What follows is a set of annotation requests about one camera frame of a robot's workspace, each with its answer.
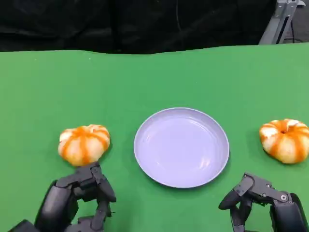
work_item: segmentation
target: green table surface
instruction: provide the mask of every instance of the green table surface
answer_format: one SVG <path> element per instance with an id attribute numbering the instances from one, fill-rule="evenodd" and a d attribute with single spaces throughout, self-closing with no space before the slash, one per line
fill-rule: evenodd
<path id="1" fill-rule="evenodd" d="M 259 127 L 273 119 L 309 123 L 308 54 L 309 43 L 134 56 L 0 53 L 0 231 L 34 221 L 51 181 L 74 171 L 57 153 L 59 134 L 91 123 L 106 125 L 112 138 L 100 159 L 117 196 L 107 232 L 231 231 L 229 212 L 218 204 L 245 171 L 297 193 L 309 212 L 308 162 L 282 165 L 258 138 Z M 170 107 L 203 111 L 228 136 L 225 170 L 200 188 L 162 186 L 135 160 L 137 129 Z M 80 202 L 77 217 L 95 207 Z M 254 206 L 247 229 L 271 231 L 268 207 Z"/>

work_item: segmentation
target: metal stand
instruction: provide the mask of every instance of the metal stand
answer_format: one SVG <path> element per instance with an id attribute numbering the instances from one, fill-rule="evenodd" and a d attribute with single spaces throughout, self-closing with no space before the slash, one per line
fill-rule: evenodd
<path id="1" fill-rule="evenodd" d="M 277 0 L 277 6 L 259 44 L 281 44 L 300 0 Z"/>

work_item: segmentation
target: small orange pumpkin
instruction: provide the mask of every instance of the small orange pumpkin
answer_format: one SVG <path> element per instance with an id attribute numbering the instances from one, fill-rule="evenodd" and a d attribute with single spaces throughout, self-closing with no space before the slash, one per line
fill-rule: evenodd
<path id="1" fill-rule="evenodd" d="M 66 129 L 60 134 L 59 155 L 73 166 L 98 161 L 110 145 L 110 134 L 101 125 Z"/>
<path id="2" fill-rule="evenodd" d="M 299 163 L 309 153 L 309 128 L 298 120 L 268 122 L 259 130 L 264 150 L 282 163 Z"/>

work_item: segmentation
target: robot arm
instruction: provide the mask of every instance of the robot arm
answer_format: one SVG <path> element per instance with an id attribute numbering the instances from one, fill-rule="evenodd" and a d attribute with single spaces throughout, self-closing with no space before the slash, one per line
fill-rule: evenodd
<path id="1" fill-rule="evenodd" d="M 96 199 L 95 215 L 71 221 L 78 211 L 77 201 Z M 80 167 L 72 175 L 54 181 L 38 211 L 34 226 L 22 221 L 11 232 L 103 232 L 106 217 L 111 217 L 110 202 L 116 202 L 114 191 L 102 174 L 99 163 Z"/>
<path id="2" fill-rule="evenodd" d="M 219 209 L 230 210 L 234 232 L 245 232 L 245 222 L 252 203 L 271 204 L 270 216 L 274 232 L 308 232 L 308 224 L 301 202 L 296 194 L 278 191 L 272 184 L 255 175 L 245 173 L 221 201 Z"/>

